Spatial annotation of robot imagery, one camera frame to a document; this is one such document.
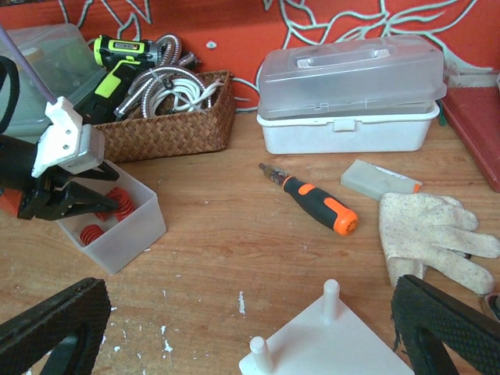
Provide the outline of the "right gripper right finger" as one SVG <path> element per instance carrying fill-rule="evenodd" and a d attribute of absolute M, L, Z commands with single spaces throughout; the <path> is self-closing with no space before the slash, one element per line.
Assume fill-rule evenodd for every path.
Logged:
<path fill-rule="evenodd" d="M 499 373 L 499 323 L 426 281 L 399 277 L 391 300 L 396 351 L 415 374 L 457 374 L 446 348 L 482 374 Z"/>

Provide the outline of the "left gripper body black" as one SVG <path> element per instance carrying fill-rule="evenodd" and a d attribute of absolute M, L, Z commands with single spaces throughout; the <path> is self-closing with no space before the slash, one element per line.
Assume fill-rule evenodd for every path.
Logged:
<path fill-rule="evenodd" d="M 21 194 L 16 218 L 31 220 L 57 220 L 63 200 L 63 189 L 74 175 L 60 166 L 48 168 L 40 177 L 32 177 L 28 171 L 28 160 L 15 161 L 1 157 L 1 195 L 4 191 L 18 191 Z"/>

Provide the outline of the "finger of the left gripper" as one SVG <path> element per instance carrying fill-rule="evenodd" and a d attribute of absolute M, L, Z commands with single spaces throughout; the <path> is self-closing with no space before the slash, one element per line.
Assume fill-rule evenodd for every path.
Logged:
<path fill-rule="evenodd" d="M 99 166 L 77 174 L 79 178 L 90 180 L 109 180 L 116 181 L 120 174 L 114 170 L 107 162 L 102 162 Z"/>
<path fill-rule="evenodd" d="M 62 191 L 58 217 L 72 217 L 87 213 L 116 210 L 118 204 L 111 198 L 79 183 L 68 183 Z"/>

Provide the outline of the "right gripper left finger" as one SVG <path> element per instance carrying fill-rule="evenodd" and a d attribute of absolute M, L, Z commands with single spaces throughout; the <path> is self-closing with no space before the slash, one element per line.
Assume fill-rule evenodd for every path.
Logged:
<path fill-rule="evenodd" d="M 1 324 L 1 373 L 90 374 L 111 303 L 103 279 L 87 277 Z"/>

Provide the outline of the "red spring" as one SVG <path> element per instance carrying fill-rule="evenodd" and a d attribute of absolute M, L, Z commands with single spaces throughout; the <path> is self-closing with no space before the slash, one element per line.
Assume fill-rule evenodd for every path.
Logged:
<path fill-rule="evenodd" d="M 129 192 L 122 187 L 114 187 L 107 193 L 106 197 L 116 202 L 118 207 L 112 212 L 96 212 L 95 217 L 101 221 L 106 221 L 114 216 L 118 222 L 121 222 L 135 211 L 135 205 Z"/>
<path fill-rule="evenodd" d="M 104 234 L 104 230 L 97 224 L 89 224 L 80 232 L 80 241 L 84 246 L 88 246 Z"/>

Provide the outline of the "white work glove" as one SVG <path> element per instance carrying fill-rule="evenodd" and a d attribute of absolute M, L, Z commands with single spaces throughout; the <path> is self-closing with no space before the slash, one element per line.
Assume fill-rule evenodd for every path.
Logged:
<path fill-rule="evenodd" d="M 499 240 L 477 232 L 477 217 L 445 195 L 386 193 L 379 205 L 379 233 L 391 286 L 405 275 L 424 278 L 433 268 L 478 295 L 493 292 L 495 279 L 468 254 L 499 257 Z"/>

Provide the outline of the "white peg base plate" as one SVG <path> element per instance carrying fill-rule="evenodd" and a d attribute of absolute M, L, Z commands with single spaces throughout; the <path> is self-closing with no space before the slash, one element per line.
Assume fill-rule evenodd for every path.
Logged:
<path fill-rule="evenodd" d="M 242 374 L 412 374 L 343 301 L 340 284 L 326 280 L 323 295 L 271 337 L 255 336 L 239 362 Z"/>

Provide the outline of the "orange black screwdriver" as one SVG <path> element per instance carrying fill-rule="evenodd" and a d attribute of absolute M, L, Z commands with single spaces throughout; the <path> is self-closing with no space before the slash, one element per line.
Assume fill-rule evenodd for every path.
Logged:
<path fill-rule="evenodd" d="M 289 194 L 313 219 L 342 236 L 348 236 L 357 228 L 358 215 L 332 194 L 299 180 L 270 164 L 260 163 L 263 175 Z"/>

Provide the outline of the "translucent plastic spring bin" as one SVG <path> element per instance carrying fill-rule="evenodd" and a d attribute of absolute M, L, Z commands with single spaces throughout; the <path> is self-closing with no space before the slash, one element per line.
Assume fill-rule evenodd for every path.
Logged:
<path fill-rule="evenodd" d="M 118 172 L 118 180 L 77 178 L 75 181 L 103 195 L 114 187 L 123 188 L 131 197 L 134 211 L 122 221 L 115 217 L 101 221 L 95 214 L 88 213 L 58 220 L 57 224 L 79 252 L 108 274 L 114 274 L 161 238 L 166 233 L 166 225 L 157 194 L 113 162 L 108 162 L 108 165 Z M 91 224 L 99 226 L 104 234 L 89 245 L 84 245 L 80 240 L 80 232 Z"/>

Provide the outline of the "red cube block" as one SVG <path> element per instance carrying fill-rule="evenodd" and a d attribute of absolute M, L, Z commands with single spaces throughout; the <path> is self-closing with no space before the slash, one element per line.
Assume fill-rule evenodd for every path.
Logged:
<path fill-rule="evenodd" d="M 1 210 L 11 216 L 17 217 L 21 201 L 18 191 L 4 191 L 0 198 Z"/>

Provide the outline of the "woven wicker basket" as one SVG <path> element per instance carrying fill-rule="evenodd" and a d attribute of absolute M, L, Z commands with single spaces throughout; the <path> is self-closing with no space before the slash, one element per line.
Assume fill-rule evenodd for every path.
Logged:
<path fill-rule="evenodd" d="M 171 113 L 173 100 L 167 99 L 152 118 L 135 109 L 124 120 L 97 126 L 105 136 L 105 158 L 114 163 L 163 157 L 217 152 L 226 148 L 235 117 L 229 70 L 201 73 L 205 84 L 217 79 L 222 85 L 212 97 L 212 107 L 204 112 Z"/>

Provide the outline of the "grey plastic storage box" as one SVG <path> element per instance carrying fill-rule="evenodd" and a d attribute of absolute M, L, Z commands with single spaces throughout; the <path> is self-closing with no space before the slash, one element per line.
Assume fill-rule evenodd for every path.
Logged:
<path fill-rule="evenodd" d="M 105 76 L 79 29 L 71 23 L 26 27 L 7 33 L 54 96 L 80 109 Z M 34 143 L 50 124 L 46 99 L 18 68 L 20 96 L 5 134 Z"/>

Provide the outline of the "red tray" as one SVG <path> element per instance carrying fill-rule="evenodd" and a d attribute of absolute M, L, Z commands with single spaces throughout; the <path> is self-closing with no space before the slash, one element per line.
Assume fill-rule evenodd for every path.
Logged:
<path fill-rule="evenodd" d="M 491 189 L 499 192 L 499 91 L 450 87 L 442 99 L 445 118 L 472 155 Z"/>

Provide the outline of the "white plastic toolbox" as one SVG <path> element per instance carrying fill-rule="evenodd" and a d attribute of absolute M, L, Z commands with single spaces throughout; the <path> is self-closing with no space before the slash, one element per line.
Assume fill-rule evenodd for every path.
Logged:
<path fill-rule="evenodd" d="M 442 50 L 395 35 L 270 52 L 257 120 L 274 155 L 414 152 L 446 94 Z"/>

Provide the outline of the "green yellow cordless drill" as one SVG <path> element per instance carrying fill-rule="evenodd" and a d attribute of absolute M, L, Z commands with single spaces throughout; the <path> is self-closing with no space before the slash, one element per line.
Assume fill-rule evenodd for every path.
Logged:
<path fill-rule="evenodd" d="M 80 110 L 85 123 L 98 125 L 114 121 L 114 111 L 127 96 L 134 79 L 155 67 L 166 48 L 151 40 L 130 41 L 101 35 L 93 44 L 96 63 L 106 75 Z"/>

